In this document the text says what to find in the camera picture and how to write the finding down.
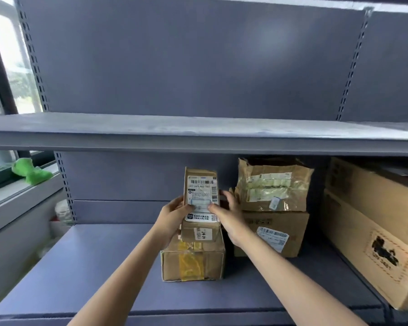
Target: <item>forearm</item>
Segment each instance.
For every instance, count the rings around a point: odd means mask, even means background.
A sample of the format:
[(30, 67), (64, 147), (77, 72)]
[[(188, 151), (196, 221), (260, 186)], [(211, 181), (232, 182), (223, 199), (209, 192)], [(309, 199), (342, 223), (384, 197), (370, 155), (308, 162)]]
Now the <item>forearm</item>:
[(151, 229), (68, 325), (124, 325), (163, 244), (160, 235)]
[(260, 271), (296, 325), (366, 325), (352, 311), (252, 231), (245, 230), (242, 249)]

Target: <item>white wall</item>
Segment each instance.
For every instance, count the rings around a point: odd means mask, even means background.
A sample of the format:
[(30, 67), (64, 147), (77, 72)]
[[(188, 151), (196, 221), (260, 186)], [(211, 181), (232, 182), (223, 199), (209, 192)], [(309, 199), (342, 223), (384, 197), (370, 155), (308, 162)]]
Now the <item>white wall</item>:
[(54, 206), (65, 198), (60, 190), (0, 230), (0, 296), (13, 287), (33, 253), (49, 240)]

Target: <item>stacked boxes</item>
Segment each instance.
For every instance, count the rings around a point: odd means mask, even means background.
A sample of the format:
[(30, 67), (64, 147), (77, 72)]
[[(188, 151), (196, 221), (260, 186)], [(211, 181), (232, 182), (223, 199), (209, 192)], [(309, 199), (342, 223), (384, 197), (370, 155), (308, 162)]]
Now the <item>stacked boxes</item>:
[(396, 309), (408, 309), (408, 167), (333, 158), (321, 227)]
[[(296, 257), (309, 214), (313, 170), (294, 158), (239, 159), (235, 195), (251, 230), (284, 257)], [(234, 247), (235, 256), (246, 256)]]
[(161, 252), (164, 281), (221, 279), (225, 264), (225, 245), (221, 224), (207, 210), (219, 205), (216, 172), (186, 168), (184, 204), (194, 206), (181, 224), (181, 234)]

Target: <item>person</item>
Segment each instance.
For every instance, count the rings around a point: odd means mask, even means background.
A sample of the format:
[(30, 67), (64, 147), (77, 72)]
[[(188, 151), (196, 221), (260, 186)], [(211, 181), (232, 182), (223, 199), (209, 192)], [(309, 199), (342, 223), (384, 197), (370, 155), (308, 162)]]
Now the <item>person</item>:
[[(236, 198), (228, 191), (229, 209), (211, 204), (234, 245), (241, 247), (297, 326), (366, 325), (320, 285), (283, 258), (246, 225)], [(69, 326), (122, 326), (160, 250), (193, 210), (180, 196), (164, 206), (151, 230), (89, 299)]]

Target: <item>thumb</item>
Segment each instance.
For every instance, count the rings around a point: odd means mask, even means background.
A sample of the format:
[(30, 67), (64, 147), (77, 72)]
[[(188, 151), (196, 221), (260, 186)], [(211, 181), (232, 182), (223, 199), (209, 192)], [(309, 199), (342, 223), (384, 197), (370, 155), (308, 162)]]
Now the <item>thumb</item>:
[(214, 203), (208, 205), (207, 209), (210, 211), (210, 213), (215, 214), (219, 219), (225, 219), (228, 217), (229, 211)]
[(180, 208), (177, 208), (173, 212), (171, 212), (171, 214), (175, 219), (181, 220), (188, 213), (191, 213), (193, 210), (194, 210), (194, 207), (192, 205), (184, 205), (184, 206), (182, 206)]

